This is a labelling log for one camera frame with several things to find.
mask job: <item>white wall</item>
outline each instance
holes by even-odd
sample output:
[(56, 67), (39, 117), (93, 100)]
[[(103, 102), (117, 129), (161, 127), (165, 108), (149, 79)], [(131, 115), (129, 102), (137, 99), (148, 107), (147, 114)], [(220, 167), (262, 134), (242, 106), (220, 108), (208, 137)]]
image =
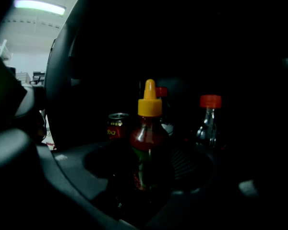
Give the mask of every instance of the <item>white wall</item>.
[(16, 68), (16, 73), (27, 72), (32, 79), (33, 71), (46, 71), (49, 47), (26, 45), (11, 45), (9, 51), (13, 53), (10, 66)]

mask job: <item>ceiling light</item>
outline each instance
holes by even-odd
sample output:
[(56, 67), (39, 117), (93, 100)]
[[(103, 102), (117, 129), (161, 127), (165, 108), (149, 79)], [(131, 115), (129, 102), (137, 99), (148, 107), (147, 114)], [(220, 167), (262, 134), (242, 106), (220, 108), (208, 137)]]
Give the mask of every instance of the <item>ceiling light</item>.
[(34, 0), (17, 0), (14, 4), (16, 8), (44, 10), (60, 15), (63, 15), (65, 12), (65, 7)]

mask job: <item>sriracha bottle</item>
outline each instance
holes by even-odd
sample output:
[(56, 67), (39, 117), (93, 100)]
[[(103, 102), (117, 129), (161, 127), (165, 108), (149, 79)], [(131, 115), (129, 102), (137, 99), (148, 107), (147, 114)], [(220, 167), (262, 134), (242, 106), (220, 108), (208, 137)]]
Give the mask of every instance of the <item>sriracha bottle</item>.
[(168, 134), (160, 123), (162, 101), (156, 98), (155, 81), (145, 84), (144, 98), (139, 100), (141, 124), (131, 133), (132, 172), (135, 186), (141, 191), (155, 191), (167, 185), (169, 174)]

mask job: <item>cup holder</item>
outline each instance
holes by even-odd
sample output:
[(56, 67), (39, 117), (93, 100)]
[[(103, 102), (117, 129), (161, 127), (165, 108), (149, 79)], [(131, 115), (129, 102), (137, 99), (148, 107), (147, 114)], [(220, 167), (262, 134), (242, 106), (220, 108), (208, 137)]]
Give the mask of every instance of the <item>cup holder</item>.
[(109, 180), (107, 189), (92, 204), (113, 218), (137, 227), (145, 224), (167, 203), (173, 191), (194, 191), (211, 178), (213, 163), (187, 142), (171, 149), (171, 185), (157, 195), (135, 189), (127, 140), (116, 140), (89, 153), (84, 159), (88, 171)]

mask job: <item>bottle label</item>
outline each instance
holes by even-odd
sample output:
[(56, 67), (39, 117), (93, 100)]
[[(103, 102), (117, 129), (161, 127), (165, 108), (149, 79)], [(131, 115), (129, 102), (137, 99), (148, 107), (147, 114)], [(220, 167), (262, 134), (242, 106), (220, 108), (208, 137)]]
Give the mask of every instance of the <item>bottle label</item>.
[(107, 136), (109, 140), (124, 138), (127, 135), (127, 127), (125, 126), (108, 126)]
[(135, 153), (133, 164), (133, 180), (135, 186), (142, 190), (154, 190), (161, 177), (162, 161), (158, 152), (142, 151), (132, 147)]

